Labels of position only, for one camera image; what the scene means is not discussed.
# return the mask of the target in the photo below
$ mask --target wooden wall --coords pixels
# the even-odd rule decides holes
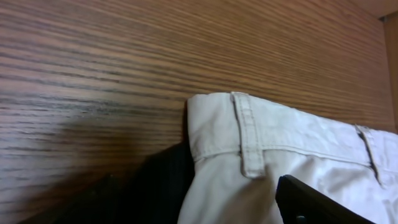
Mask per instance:
[[[387,17],[384,23],[387,57],[391,76],[391,92],[396,128],[398,128],[398,13]]]
[[[351,0],[376,18],[398,11],[398,0]]]
[[[178,143],[198,93],[395,131],[383,24],[325,2],[0,1],[0,223]]]

